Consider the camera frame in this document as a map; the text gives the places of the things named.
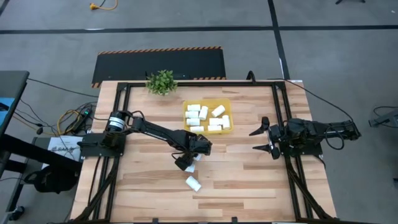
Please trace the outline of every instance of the chair wheel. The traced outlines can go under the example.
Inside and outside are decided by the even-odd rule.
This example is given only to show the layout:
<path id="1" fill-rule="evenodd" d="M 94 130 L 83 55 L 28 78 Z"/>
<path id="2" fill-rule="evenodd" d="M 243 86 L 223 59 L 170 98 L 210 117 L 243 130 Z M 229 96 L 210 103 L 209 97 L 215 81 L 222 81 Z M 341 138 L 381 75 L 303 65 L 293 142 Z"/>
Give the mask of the chair wheel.
<path id="1" fill-rule="evenodd" d="M 18 206 L 13 212 L 12 215 L 9 217 L 9 221 L 16 221 L 18 220 L 23 214 L 25 213 L 25 208 L 23 206 Z"/>

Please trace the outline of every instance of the concrete floor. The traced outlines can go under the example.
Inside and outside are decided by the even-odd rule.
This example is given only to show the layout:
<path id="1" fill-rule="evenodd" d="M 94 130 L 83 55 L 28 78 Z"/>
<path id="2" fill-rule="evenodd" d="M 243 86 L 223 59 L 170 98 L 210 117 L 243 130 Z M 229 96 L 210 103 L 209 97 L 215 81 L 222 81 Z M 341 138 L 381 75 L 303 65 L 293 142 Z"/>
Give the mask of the concrete floor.
<path id="1" fill-rule="evenodd" d="M 119 0 L 110 12 L 90 11 L 92 1 L 10 0 L 0 30 L 272 25 L 267 1 L 261 0 Z M 277 0 L 275 8 L 280 26 L 398 24 L 395 0 L 344 0 L 338 6 L 334 0 Z M 398 131 L 369 128 L 368 119 L 375 106 L 398 105 L 398 30 L 283 31 L 281 36 L 291 78 L 304 80 L 308 89 L 344 108 L 363 134 L 342 151 L 324 146 L 338 216 L 396 223 L 398 190 L 392 178 L 398 177 Z M 0 70 L 28 70 L 31 78 L 96 95 L 98 90 L 89 86 L 99 51 L 206 45 L 223 47 L 229 79 L 243 79 L 248 70 L 258 79 L 282 76 L 273 31 L 0 35 Z M 49 123 L 95 100 L 31 82 L 22 99 Z M 308 100 L 315 120 L 346 119 L 321 101 Z M 24 105 L 19 109 L 28 111 Z M 7 132 L 27 142 L 35 136 L 18 121 Z M 6 172 L 3 178 L 14 175 Z M 0 201 L 8 200 L 13 186 L 13 180 L 0 182 Z M 38 194 L 26 187 L 19 204 L 27 212 L 16 223 L 63 221 L 74 193 Z M 5 206 L 0 203 L 0 211 Z"/>

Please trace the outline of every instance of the blue object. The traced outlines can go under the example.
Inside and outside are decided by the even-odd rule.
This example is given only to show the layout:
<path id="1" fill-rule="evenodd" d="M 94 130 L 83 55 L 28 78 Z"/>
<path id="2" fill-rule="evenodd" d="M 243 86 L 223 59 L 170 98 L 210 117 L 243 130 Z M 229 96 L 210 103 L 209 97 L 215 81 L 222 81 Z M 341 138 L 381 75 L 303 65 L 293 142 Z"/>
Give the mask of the blue object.
<path id="1" fill-rule="evenodd" d="M 12 103 L 14 102 L 15 98 L 0 98 L 0 103 L 11 107 Z M 8 114 L 9 110 L 7 111 L 0 111 L 0 125 L 4 122 L 4 119 L 6 119 L 6 116 Z"/>

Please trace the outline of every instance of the wooden plank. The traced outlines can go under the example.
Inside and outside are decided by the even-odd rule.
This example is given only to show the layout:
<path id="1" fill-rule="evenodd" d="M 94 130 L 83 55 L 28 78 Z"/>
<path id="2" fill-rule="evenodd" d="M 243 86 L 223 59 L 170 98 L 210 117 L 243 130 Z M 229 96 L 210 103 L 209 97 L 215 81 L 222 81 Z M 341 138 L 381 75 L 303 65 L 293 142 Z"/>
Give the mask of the wooden plank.
<path id="1" fill-rule="evenodd" d="M 116 85 L 117 82 L 102 83 L 97 118 L 109 117 Z M 292 116 L 311 119 L 305 92 L 289 83 L 286 87 Z M 228 135 L 207 136 L 213 143 L 212 152 L 195 164 L 192 174 L 174 164 L 170 154 L 176 150 L 167 143 L 144 134 L 127 137 L 119 166 L 112 222 L 151 222 L 153 217 L 161 222 L 230 222 L 234 216 L 241 222 L 294 221 L 283 158 L 273 160 L 267 152 L 252 149 L 267 144 L 265 135 L 249 136 L 260 126 L 262 116 L 268 116 L 271 124 L 277 122 L 271 88 L 178 87 L 177 92 L 168 96 L 155 96 L 148 94 L 145 88 L 134 87 L 128 110 L 141 110 L 155 124 L 181 129 L 183 101 L 209 98 L 231 100 L 234 131 Z M 286 119 L 283 106 L 282 113 Z M 93 131 L 100 133 L 105 126 L 106 121 L 95 120 Z M 323 164 L 313 156 L 302 156 L 302 160 L 309 191 L 326 212 L 335 216 Z M 95 163 L 96 159 L 86 159 L 83 163 L 72 218 L 86 207 Z M 190 175 L 202 185 L 198 192 L 185 183 Z M 102 217 L 106 198 L 107 195 L 101 206 Z"/>

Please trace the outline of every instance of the black metal frame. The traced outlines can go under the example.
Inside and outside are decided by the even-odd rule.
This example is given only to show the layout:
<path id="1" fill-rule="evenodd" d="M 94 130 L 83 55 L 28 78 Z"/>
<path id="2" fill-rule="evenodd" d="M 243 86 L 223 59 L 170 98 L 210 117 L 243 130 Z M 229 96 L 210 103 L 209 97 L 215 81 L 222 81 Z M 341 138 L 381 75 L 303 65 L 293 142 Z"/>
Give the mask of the black metal frame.
<path id="1" fill-rule="evenodd" d="M 241 82 L 231 82 L 231 81 L 217 81 L 217 82 L 202 81 L 202 82 L 198 82 L 198 81 L 196 81 L 196 82 L 179 82 L 178 85 L 179 86 L 269 86 L 272 88 L 272 96 L 274 99 L 278 125 L 280 127 L 283 127 L 283 117 L 282 117 L 281 105 L 279 103 L 278 90 L 280 90 L 282 93 L 282 99 L 284 102 L 284 108 L 285 108 L 285 112 L 287 115 L 287 119 L 292 118 L 292 112 L 290 110 L 289 99 L 287 96 L 285 81 L 272 80 L 272 81 L 257 82 L 252 71 L 249 72 L 246 79 L 250 80 L 250 81 L 241 81 Z M 126 82 L 118 83 L 113 110 L 114 111 L 118 110 L 121 92 L 123 90 L 126 91 L 125 96 L 124 96 L 123 110 L 127 110 L 128 105 L 129 105 L 129 97 L 131 94 L 131 88 L 132 87 L 144 87 L 144 86 L 145 86 L 145 83 L 126 83 Z M 284 159 L 285 159 L 288 180 L 289 180 L 290 193 L 291 193 L 291 197 L 292 197 L 292 205 L 293 205 L 296 222 L 356 223 L 356 222 L 340 221 L 337 218 L 332 218 L 321 208 L 321 206 L 319 206 L 317 201 L 312 197 L 311 193 L 307 189 L 307 184 L 305 181 L 305 175 L 304 175 L 301 157 L 295 156 L 297 171 L 298 171 L 298 174 L 297 174 L 294 171 L 290 156 L 286 153 L 287 148 L 288 148 L 288 145 L 280 144 L 281 154 L 284 155 Z M 109 175 L 106 177 L 107 167 L 109 164 L 109 157 L 104 158 L 104 162 L 103 162 L 103 166 L 102 166 L 102 170 L 101 170 L 101 176 L 99 178 L 100 179 L 99 186 L 98 186 L 99 190 L 93 197 L 92 201 L 89 202 L 89 206 L 85 209 L 85 211 L 83 211 L 83 213 L 78 218 L 76 218 L 76 221 L 80 221 L 79 223 L 92 223 L 92 222 L 110 223 L 119 160 L 120 160 L 119 157 L 114 158 L 114 164 L 112 166 L 112 169 L 110 170 Z M 99 213 L 100 213 L 100 206 L 101 206 L 101 197 L 103 196 L 103 193 L 105 192 L 105 190 L 108 186 L 109 186 L 109 194 L 108 194 L 108 201 L 107 201 L 107 205 L 106 205 L 105 218 L 98 219 Z M 299 200 L 297 198 L 297 191 L 296 191 L 295 186 L 297 186 L 303 194 L 304 202 L 305 202 L 305 211 L 306 211 L 306 215 L 307 215 L 306 218 L 302 218 L 302 216 L 301 216 L 300 205 L 299 205 Z M 90 216 L 90 213 L 93 210 L 94 210 L 93 219 L 88 220 L 88 217 Z M 313 218 L 312 210 L 318 215 L 318 217 L 320 219 Z M 264 224 L 264 223 L 270 223 L 270 222 L 257 222 L 257 223 Z"/>

